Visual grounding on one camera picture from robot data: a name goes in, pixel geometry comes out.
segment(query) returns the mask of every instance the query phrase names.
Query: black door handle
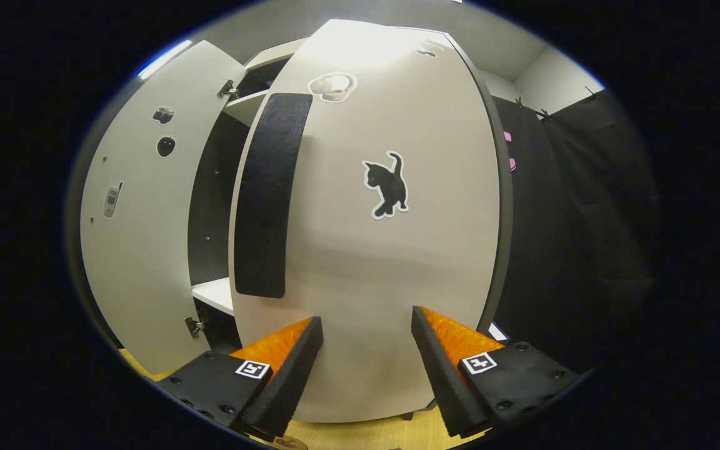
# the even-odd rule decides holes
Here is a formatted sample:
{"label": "black door handle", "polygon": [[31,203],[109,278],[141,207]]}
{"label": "black door handle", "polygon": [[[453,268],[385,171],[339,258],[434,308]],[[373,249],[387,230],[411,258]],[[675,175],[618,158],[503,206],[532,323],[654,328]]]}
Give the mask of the black door handle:
{"label": "black door handle", "polygon": [[288,213],[311,94],[271,94],[246,151],[235,211],[235,291],[285,296]]}

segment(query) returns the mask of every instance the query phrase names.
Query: wooden floor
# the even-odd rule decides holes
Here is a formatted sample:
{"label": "wooden floor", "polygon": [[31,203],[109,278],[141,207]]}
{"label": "wooden floor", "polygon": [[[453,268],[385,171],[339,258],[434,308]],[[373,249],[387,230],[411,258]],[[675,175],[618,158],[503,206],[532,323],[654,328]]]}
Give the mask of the wooden floor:
{"label": "wooden floor", "polygon": [[[153,381],[160,381],[175,372],[151,375],[129,351],[122,349],[120,353],[139,374]],[[302,441],[308,450],[445,450],[482,436],[480,433],[466,439],[449,437],[437,406],[429,411],[415,412],[412,421],[401,417],[347,424],[291,421],[285,434]],[[267,444],[260,439],[255,441]]]}

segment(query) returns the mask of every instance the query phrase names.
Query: cat sticker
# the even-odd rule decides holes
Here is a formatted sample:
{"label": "cat sticker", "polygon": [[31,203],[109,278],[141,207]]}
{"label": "cat sticker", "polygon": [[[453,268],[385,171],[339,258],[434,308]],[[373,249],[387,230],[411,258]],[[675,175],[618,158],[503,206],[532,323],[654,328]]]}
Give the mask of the cat sticker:
{"label": "cat sticker", "polygon": [[388,157],[394,160],[391,169],[376,162],[362,162],[366,166],[366,188],[379,194],[379,204],[371,210],[371,217],[377,220],[393,217],[397,209],[402,213],[408,210],[408,184],[402,178],[402,156],[389,151]]}

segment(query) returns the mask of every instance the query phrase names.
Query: white wall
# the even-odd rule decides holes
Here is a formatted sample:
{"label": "white wall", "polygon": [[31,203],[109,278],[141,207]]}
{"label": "white wall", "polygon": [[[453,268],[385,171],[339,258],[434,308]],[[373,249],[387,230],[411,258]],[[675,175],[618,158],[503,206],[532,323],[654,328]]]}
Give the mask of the white wall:
{"label": "white wall", "polygon": [[515,80],[524,106],[549,114],[604,89],[593,75],[553,47],[546,48]]}
{"label": "white wall", "polygon": [[515,99],[521,95],[518,92],[518,88],[510,80],[482,71],[482,69],[477,70],[480,75],[482,75],[482,78],[485,79],[485,84],[488,85],[488,91],[491,92],[491,95],[510,100],[511,102],[515,102]]}

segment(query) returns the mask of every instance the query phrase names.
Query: cabinet door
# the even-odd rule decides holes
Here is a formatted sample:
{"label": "cabinet door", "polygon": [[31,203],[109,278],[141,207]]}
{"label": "cabinet door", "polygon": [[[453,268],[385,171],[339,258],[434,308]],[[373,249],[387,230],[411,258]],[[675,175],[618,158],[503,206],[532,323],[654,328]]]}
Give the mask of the cabinet door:
{"label": "cabinet door", "polygon": [[[239,206],[241,196],[262,197],[246,192],[258,184],[242,177],[260,171],[246,161],[258,130],[268,133],[261,117],[274,94],[308,94],[312,103],[288,162],[295,171],[282,260],[252,261],[233,243],[246,240],[236,223],[251,217],[242,214],[262,211]],[[274,114],[284,127],[287,113],[266,119]],[[243,344],[322,317],[324,344],[294,419],[367,421],[426,407],[434,396],[411,336],[412,305],[476,328],[498,236],[491,123],[451,42],[420,29],[326,23],[271,86],[235,186],[229,267]],[[270,179],[267,188],[278,184]],[[242,287],[242,262],[259,264],[243,276],[275,284],[284,268],[283,288],[266,296],[253,291],[257,280]]]}
{"label": "cabinet door", "polygon": [[184,322],[198,318],[188,212],[205,142],[228,100],[218,91],[245,73],[211,43],[191,46],[132,95],[88,171],[80,211],[88,283],[112,332],[150,373],[178,368],[209,349]]}

